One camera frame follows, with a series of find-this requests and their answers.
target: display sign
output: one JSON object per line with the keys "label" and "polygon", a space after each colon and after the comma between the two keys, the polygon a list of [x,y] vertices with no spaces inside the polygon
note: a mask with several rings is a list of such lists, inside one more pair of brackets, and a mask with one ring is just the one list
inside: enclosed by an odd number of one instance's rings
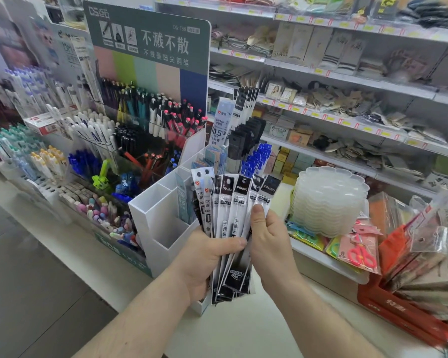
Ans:
{"label": "display sign", "polygon": [[209,21],[90,1],[84,11],[100,77],[206,110]]}

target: tile grout line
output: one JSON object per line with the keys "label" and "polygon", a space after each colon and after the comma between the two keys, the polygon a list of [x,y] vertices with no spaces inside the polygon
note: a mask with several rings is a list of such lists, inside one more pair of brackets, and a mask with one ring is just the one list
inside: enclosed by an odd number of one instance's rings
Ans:
{"label": "tile grout line", "polygon": [[83,293],[83,295],[82,296],[80,296],[78,299],[77,299],[77,301],[75,301],[68,309],[66,309],[65,310],[65,312],[63,313],[63,314],[61,314],[59,317],[58,317],[58,319],[56,319],[43,333],[41,333],[40,334],[40,336],[38,337],[38,338],[36,338],[34,341],[33,341],[33,343],[31,343],[17,358],[20,358],[22,355],[24,355],[25,354],[25,352],[28,350],[28,349],[30,349],[30,347],[32,346],[32,345],[34,345],[37,341],[38,341],[38,339],[40,339],[46,332],[48,332],[48,330],[52,327],[52,326],[54,326],[55,324],[56,324],[56,322],[58,322],[72,307],[74,307],[75,306],[75,304],[78,302],[78,301],[80,301],[87,293],[89,293],[90,291],[93,291],[90,287],[88,287],[88,289]]}

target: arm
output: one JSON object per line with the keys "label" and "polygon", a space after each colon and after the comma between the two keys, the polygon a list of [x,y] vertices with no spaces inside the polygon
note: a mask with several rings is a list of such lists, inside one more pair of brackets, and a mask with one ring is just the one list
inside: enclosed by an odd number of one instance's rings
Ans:
{"label": "arm", "polygon": [[251,214],[251,260],[305,358],[383,358],[307,285],[295,265],[287,228],[262,206]]}
{"label": "arm", "polygon": [[196,229],[172,264],[73,357],[161,358],[186,308],[206,295],[219,257],[245,245],[243,238],[210,239]]}

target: person's left hand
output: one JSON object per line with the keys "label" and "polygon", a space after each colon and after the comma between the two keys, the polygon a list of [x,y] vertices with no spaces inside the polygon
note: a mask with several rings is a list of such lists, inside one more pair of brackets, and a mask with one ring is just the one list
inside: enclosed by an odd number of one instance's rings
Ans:
{"label": "person's left hand", "polygon": [[201,227],[195,229],[178,256],[169,266],[169,272],[183,281],[189,291],[189,303],[206,296],[207,278],[219,262],[219,257],[238,253],[247,245],[242,237],[211,239]]}

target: red scissors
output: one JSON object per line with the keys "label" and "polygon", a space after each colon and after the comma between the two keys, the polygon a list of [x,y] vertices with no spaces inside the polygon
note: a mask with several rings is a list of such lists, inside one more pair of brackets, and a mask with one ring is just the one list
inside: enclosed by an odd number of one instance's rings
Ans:
{"label": "red scissors", "polygon": [[356,247],[348,251],[348,259],[357,267],[363,265],[370,269],[376,268],[376,258],[367,251],[365,245],[362,243],[359,243]]}

